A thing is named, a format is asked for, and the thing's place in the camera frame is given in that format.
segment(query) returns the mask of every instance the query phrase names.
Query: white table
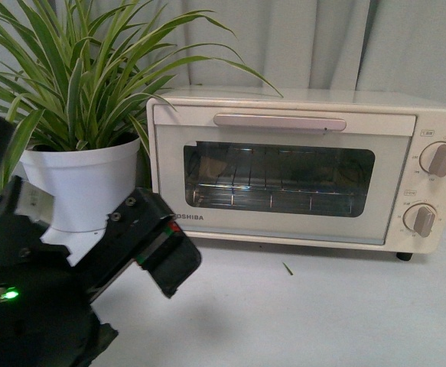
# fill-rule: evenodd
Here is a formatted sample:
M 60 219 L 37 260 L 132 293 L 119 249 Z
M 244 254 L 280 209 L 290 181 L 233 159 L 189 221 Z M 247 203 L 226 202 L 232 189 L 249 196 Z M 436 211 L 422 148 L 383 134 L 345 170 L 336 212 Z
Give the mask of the white table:
M 76 261 L 92 238 L 74 241 Z M 203 263 L 171 300 L 132 265 L 94 303 L 120 334 L 93 367 L 446 367 L 446 230 L 436 252 L 410 262 L 195 242 Z

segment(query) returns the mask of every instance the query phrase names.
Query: oven dial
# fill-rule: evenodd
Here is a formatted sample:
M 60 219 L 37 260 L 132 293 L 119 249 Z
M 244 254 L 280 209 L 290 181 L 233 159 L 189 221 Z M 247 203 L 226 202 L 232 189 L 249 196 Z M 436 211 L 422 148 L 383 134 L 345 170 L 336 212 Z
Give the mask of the oven dial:
M 435 209 L 426 204 L 412 206 L 403 216 L 405 226 L 421 237 L 428 237 L 435 221 Z
M 420 156 L 420 165 L 424 171 L 438 177 L 446 175 L 446 143 L 437 142 L 429 145 Z

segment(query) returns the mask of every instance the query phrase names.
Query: oven window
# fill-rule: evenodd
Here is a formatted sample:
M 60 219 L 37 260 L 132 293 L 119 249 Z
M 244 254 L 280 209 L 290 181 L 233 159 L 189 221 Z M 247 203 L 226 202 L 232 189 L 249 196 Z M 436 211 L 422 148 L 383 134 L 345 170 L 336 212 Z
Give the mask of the oven window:
M 375 156 L 366 149 L 194 141 L 184 146 L 190 206 L 357 217 Z

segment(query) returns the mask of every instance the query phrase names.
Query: plant pot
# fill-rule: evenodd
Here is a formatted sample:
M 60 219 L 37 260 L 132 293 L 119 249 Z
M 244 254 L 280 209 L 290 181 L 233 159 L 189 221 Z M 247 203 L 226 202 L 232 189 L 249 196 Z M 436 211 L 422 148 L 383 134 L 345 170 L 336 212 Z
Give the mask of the plant pot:
M 139 139 L 91 151 L 25 151 L 21 156 L 31 184 L 54 196 L 51 227 L 90 232 L 135 188 Z

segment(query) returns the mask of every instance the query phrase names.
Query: cream toaster oven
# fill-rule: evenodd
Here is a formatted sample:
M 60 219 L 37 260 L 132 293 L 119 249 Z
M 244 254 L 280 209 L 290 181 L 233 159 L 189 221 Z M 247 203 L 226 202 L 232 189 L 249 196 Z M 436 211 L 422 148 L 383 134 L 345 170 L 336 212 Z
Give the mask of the cream toaster oven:
M 446 222 L 446 105 L 187 87 L 147 105 L 153 190 L 193 237 L 413 253 Z

